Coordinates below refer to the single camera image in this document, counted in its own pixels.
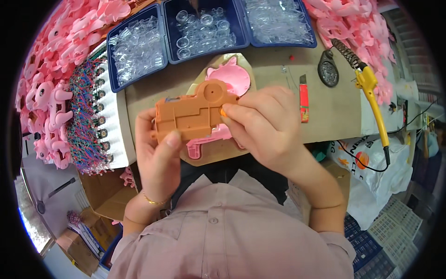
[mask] hand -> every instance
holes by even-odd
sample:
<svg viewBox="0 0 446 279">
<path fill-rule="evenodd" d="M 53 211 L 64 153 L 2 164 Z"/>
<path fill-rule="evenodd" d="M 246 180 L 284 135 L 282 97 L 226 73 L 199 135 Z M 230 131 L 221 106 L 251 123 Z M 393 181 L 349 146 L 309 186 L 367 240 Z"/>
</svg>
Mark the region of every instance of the hand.
<svg viewBox="0 0 446 279">
<path fill-rule="evenodd" d="M 180 185 L 182 142 L 180 132 L 173 131 L 158 145 L 151 137 L 155 115 L 155 108 L 150 108 L 136 117 L 136 158 L 145 195 L 154 202 L 163 202 Z"/>
<path fill-rule="evenodd" d="M 300 136 L 301 115 L 291 90 L 275 86 L 243 95 L 239 104 L 224 104 L 223 117 L 233 138 L 262 165 L 286 177 L 306 152 Z"/>
</svg>

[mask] coiled spring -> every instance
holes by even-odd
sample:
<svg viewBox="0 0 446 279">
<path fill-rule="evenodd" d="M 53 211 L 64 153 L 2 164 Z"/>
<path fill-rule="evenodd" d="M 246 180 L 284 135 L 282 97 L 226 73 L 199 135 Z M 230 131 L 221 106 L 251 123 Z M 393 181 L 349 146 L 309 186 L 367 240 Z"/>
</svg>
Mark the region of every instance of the coiled spring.
<svg viewBox="0 0 446 279">
<path fill-rule="evenodd" d="M 359 69 L 359 63 L 361 63 L 361 59 L 343 42 L 338 39 L 331 39 L 331 43 L 333 46 L 339 50 L 339 52 L 347 59 L 348 63 L 353 69 Z"/>
</svg>

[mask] gold bracelet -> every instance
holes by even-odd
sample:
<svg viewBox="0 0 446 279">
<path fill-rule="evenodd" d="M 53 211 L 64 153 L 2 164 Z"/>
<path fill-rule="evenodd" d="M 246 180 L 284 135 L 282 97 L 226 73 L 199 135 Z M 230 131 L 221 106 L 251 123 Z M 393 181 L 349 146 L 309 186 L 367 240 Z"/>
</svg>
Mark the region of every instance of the gold bracelet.
<svg viewBox="0 0 446 279">
<path fill-rule="evenodd" d="M 164 201 L 158 203 L 158 202 L 156 202 L 156 201 L 153 201 L 153 200 L 149 199 L 149 198 L 145 195 L 144 191 L 142 192 L 142 195 L 144 196 L 144 198 L 146 199 L 146 201 L 148 201 L 150 204 L 155 204 L 155 205 L 165 204 L 165 203 L 170 199 L 170 196 L 169 196 L 166 200 L 164 200 Z"/>
</svg>

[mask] red utility knife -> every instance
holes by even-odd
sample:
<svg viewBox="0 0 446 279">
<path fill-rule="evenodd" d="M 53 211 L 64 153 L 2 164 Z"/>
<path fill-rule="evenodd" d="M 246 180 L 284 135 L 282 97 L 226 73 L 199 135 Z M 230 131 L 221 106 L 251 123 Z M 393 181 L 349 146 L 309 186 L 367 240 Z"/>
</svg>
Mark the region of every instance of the red utility knife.
<svg viewBox="0 0 446 279">
<path fill-rule="evenodd" d="M 299 78 L 299 95 L 301 100 L 301 123 L 308 123 L 308 88 L 306 75 Z"/>
</svg>

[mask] clear plastic part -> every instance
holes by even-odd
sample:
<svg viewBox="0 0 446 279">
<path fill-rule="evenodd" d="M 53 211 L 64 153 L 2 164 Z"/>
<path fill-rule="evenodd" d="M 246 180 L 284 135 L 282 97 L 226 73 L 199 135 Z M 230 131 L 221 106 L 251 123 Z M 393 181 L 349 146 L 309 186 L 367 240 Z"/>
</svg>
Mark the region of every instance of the clear plastic part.
<svg viewBox="0 0 446 279">
<path fill-rule="evenodd" d="M 202 15 L 200 18 L 201 24 L 209 26 L 214 22 L 211 15 Z"/>
<path fill-rule="evenodd" d="M 184 48 L 184 47 L 187 47 L 188 45 L 189 45 L 189 39 L 186 37 L 182 37 L 177 40 L 178 48 Z"/>
<path fill-rule="evenodd" d="M 162 67 L 165 62 L 156 17 L 130 22 L 110 41 L 120 86 Z"/>
<path fill-rule="evenodd" d="M 260 43 L 314 43 L 310 25 L 293 0 L 243 0 L 254 38 Z"/>
<path fill-rule="evenodd" d="M 222 7 L 200 9 L 196 15 L 187 15 L 187 20 L 177 20 L 176 27 L 182 34 L 177 40 L 178 59 L 236 45 L 236 36 L 231 32 L 230 22 L 225 18 Z"/>
<path fill-rule="evenodd" d="M 177 51 L 177 56 L 179 59 L 185 59 L 190 56 L 190 50 L 187 48 L 180 48 Z"/>
<path fill-rule="evenodd" d="M 176 16 L 176 20 L 179 23 L 185 23 L 187 18 L 188 18 L 188 14 L 187 14 L 187 11 L 185 11 L 185 10 L 179 11 Z"/>
</svg>

